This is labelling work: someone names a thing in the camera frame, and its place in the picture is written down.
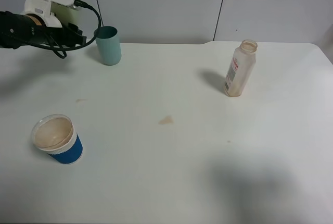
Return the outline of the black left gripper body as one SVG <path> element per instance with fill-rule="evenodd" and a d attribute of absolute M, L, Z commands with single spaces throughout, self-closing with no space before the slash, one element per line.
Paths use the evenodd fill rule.
<path fill-rule="evenodd" d="M 49 28 L 44 26 L 34 26 L 31 28 L 31 42 L 34 44 L 44 44 L 50 46 L 65 46 L 65 37 L 63 28 Z"/>

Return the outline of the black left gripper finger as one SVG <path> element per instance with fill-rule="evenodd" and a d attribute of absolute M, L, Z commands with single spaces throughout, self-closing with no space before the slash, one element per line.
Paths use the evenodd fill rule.
<path fill-rule="evenodd" d="M 69 31 L 71 31 L 72 33 L 75 33 L 77 35 L 82 35 L 83 31 L 79 29 L 79 27 L 75 24 L 72 23 L 68 23 L 67 28 Z"/>
<path fill-rule="evenodd" d="M 72 32 L 67 32 L 63 35 L 61 45 L 65 47 L 75 47 L 77 45 L 83 45 L 86 43 L 86 36 L 77 35 Z"/>

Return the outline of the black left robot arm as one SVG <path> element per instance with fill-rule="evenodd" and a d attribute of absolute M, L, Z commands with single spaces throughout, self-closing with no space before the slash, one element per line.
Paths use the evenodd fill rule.
<path fill-rule="evenodd" d="M 17 49 L 26 45 L 75 47 L 85 43 L 82 30 L 74 24 L 47 27 L 42 18 L 35 14 L 1 12 L 1 48 Z"/>

